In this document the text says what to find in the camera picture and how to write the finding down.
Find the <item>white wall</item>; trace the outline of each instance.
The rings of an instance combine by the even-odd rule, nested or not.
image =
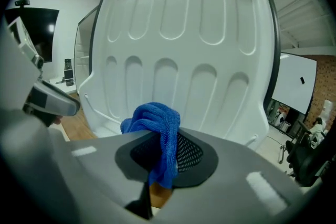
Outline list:
[[[284,49],[281,52],[296,55],[336,55],[336,46]]]
[[[11,0],[7,8],[14,8]],[[77,26],[100,0],[30,0],[29,7],[58,9],[56,22],[52,62],[44,66],[44,78],[64,76],[64,59],[73,58]]]

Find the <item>black cable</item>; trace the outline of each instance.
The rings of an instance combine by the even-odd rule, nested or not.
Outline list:
[[[267,137],[271,138],[272,140],[274,140],[275,142],[277,142],[278,144],[280,144],[281,146],[283,146],[279,141],[276,141],[274,138],[270,137],[267,135]]]

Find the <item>whiteboard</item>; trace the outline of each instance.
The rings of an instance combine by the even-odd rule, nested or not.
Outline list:
[[[282,53],[272,98],[306,114],[314,90],[316,66],[314,60]]]

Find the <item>black monitor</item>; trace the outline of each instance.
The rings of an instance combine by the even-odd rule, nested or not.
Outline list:
[[[4,15],[8,24],[20,17],[38,54],[44,62],[51,62],[58,12],[56,9],[22,7],[7,9]]]

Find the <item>desk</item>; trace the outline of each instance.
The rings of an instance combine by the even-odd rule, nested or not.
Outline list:
[[[58,89],[62,90],[63,92],[65,92],[67,94],[76,93],[77,89],[76,89],[75,82],[72,86],[67,86],[65,82],[56,84],[56,82],[61,81],[62,78],[63,77],[58,77],[58,78],[51,79],[50,84],[56,86]]]

